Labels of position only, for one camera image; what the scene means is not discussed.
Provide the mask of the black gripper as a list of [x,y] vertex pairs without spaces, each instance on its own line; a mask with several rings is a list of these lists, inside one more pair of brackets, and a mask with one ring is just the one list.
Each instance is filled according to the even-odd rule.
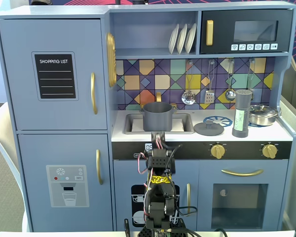
[[164,141],[165,141],[165,132],[164,131],[155,131],[151,133],[151,140],[152,143],[156,145],[158,149],[164,148]]

